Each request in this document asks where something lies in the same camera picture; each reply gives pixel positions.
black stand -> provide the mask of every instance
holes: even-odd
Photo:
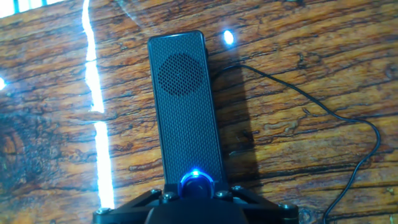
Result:
[[[299,208],[275,204],[240,186],[220,190],[213,198],[180,198],[173,192],[148,191],[115,210],[93,214],[100,224],[275,223],[299,224]]]

wood grain surface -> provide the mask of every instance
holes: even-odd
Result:
[[[398,223],[395,0],[66,0],[0,19],[0,223],[91,221],[98,123],[107,127],[115,206],[162,188],[146,42],[195,29],[212,75],[249,65],[374,123],[381,148],[331,223]],[[297,204],[301,223],[320,221],[374,146],[369,126],[338,121],[250,71],[224,74],[213,90],[230,183]]]

circular speaker grille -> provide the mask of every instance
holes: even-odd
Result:
[[[170,56],[159,69],[160,86],[173,96],[185,96],[202,83],[203,69],[187,54]]]

mesh grille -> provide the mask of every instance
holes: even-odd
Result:
[[[156,37],[148,43],[166,184],[180,182],[192,169],[224,181],[201,35]]]
[[[184,96],[202,83],[203,69],[187,54],[170,56],[159,69],[159,84],[173,96]]]

black cable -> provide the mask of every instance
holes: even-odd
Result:
[[[309,100],[311,100],[312,102],[316,103],[318,106],[320,106],[322,109],[324,109],[327,113],[331,114],[332,116],[334,116],[335,118],[338,118],[340,120],[343,121],[347,121],[347,122],[352,122],[352,123],[364,123],[367,125],[370,125],[370,127],[373,128],[374,133],[376,134],[376,145],[374,146],[373,150],[367,155],[365,156],[355,167],[353,173],[351,174],[351,177],[349,178],[349,181],[346,185],[346,187],[344,188],[344,190],[340,193],[340,195],[335,199],[335,201],[333,201],[332,204],[329,205],[329,207],[325,210],[324,214],[323,214],[323,223],[326,224],[326,218],[328,217],[329,213],[333,210],[333,208],[336,206],[336,204],[344,197],[344,195],[347,193],[347,190],[349,189],[349,187],[353,184],[354,180],[355,180],[355,175],[358,172],[359,167],[361,167],[361,165],[367,160],[369,159],[371,156],[373,156],[373,154],[379,149],[380,143],[381,143],[381,138],[380,138],[380,132],[377,129],[377,127],[375,127],[374,124],[370,123],[369,121],[365,121],[365,120],[361,120],[361,119],[352,119],[352,118],[344,118],[342,116],[339,116],[337,114],[335,114],[334,112],[332,112],[331,110],[329,110],[325,105],[323,105],[321,102],[319,102],[317,99],[315,99],[314,97],[310,96],[308,93],[304,92],[303,90],[297,88],[296,86],[289,84],[287,82],[284,82],[282,80],[279,80],[277,78],[274,78],[270,75],[265,74],[264,72],[260,72],[259,70],[252,68],[250,66],[247,65],[232,65],[229,67],[226,67],[224,69],[222,69],[220,72],[218,72],[213,78],[212,81],[216,80],[222,73],[234,69],[234,68],[246,68],[249,70],[252,70],[258,74],[260,74],[263,77],[267,77],[270,78],[271,80],[281,83],[289,88],[294,89],[295,91],[299,92],[300,94],[302,94],[303,96],[307,97]]]

